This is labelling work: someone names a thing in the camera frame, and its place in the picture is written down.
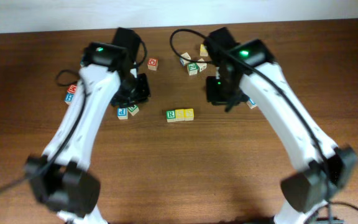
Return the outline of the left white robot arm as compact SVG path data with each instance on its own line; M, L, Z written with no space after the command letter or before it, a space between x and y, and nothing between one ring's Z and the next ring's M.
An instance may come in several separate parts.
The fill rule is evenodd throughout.
M120 27L111 43L84 49L77 89L56 134L40 157L29 156L24 165L36 201L65 223L105 223L97 207L101 184L88 169L108 106L128 108L150 97L135 60L140 47L140 36Z

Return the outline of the green R block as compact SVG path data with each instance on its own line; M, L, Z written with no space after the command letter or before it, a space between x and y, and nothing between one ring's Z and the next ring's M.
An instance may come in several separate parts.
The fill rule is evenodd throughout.
M166 111L166 119L168 123L176 122L176 113L175 110L167 110Z

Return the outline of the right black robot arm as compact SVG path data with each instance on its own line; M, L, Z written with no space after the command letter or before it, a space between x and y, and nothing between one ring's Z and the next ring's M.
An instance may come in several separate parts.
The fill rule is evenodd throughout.
M261 40L240 44L223 27L204 44L217 67L206 79L207 101L226 111L242 102L258 106L296 169L280 183L282 209L261 223L335 223L332 216L318 218L318 211L348 183L358 161L353 148L340 148L319 128Z

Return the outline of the yellow S block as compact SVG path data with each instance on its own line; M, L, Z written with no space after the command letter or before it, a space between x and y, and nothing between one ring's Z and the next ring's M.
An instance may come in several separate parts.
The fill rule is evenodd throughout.
M195 118L193 108L185 109L185 121L193 121Z
M176 118L176 121L184 121L185 120L185 110L184 109L175 110L175 118Z

